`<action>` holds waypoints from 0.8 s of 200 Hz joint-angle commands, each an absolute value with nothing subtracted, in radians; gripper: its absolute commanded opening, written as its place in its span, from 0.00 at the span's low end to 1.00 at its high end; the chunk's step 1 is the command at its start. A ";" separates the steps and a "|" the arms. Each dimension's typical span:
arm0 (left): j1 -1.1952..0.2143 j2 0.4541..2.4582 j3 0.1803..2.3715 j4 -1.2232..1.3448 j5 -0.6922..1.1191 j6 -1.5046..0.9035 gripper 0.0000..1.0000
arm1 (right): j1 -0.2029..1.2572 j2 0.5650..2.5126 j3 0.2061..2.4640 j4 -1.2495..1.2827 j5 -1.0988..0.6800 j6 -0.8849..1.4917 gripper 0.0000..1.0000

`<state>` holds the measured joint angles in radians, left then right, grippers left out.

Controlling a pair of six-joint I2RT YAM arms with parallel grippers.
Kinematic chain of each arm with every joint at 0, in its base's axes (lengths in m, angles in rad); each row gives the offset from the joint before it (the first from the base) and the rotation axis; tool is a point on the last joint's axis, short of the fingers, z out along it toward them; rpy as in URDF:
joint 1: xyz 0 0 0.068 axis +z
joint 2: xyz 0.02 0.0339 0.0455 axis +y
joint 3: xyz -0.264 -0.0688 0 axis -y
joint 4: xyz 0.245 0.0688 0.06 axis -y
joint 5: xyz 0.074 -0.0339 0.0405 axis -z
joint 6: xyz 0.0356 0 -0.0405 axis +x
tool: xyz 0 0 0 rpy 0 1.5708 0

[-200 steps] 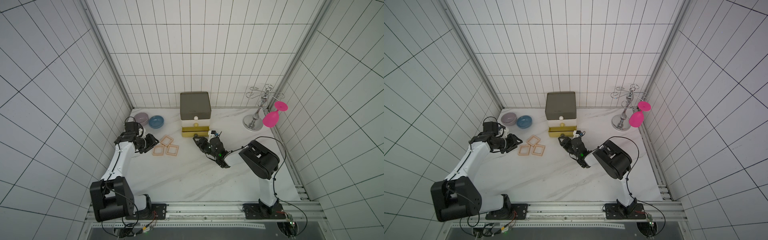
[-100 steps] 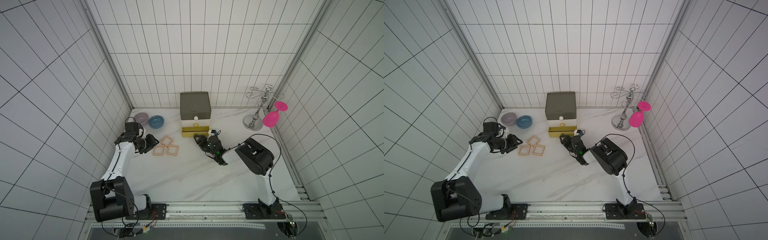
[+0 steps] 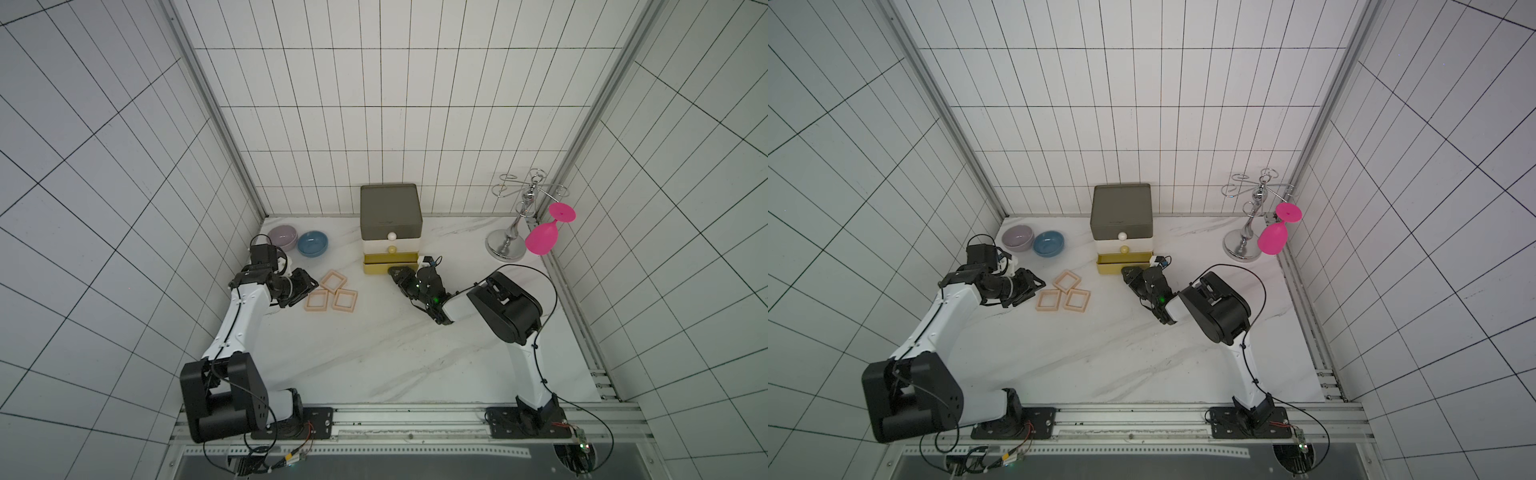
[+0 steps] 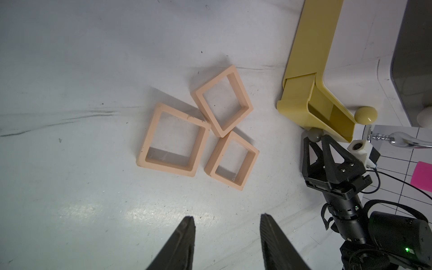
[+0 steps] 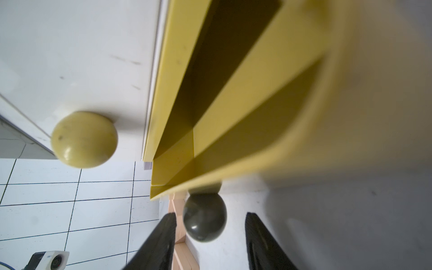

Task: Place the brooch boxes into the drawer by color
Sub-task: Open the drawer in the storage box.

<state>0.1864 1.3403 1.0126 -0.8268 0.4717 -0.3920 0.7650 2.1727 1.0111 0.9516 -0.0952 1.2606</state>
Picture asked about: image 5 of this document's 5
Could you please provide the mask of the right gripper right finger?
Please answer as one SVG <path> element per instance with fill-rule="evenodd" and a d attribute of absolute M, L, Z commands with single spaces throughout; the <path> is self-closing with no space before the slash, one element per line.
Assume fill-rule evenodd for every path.
<path fill-rule="evenodd" d="M 247 212 L 245 235 L 250 270 L 298 269 L 257 214 Z"/>

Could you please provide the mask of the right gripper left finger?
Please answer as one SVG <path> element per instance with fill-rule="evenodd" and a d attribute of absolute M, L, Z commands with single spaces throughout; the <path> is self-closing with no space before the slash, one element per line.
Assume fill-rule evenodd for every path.
<path fill-rule="evenodd" d="M 124 270 L 171 270 L 177 218 L 166 214 Z"/>

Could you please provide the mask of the orange brooch box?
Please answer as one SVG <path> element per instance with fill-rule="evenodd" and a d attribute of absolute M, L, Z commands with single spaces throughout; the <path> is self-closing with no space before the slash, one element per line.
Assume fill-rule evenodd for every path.
<path fill-rule="evenodd" d="M 193 257 L 185 243 L 178 243 L 174 246 L 173 270 L 199 270 L 199 264 Z"/>
<path fill-rule="evenodd" d="M 186 229 L 183 222 L 183 210 L 186 203 L 186 192 L 177 192 L 169 196 L 168 212 L 174 213 L 177 220 L 175 230 L 175 243 L 184 243 L 186 239 Z"/>

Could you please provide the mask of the three-drawer storage cabinet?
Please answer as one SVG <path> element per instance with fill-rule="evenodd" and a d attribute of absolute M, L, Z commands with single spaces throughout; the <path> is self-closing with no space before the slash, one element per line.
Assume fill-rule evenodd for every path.
<path fill-rule="evenodd" d="M 2 1 L 1 117 L 152 199 L 432 164 L 431 2 Z"/>

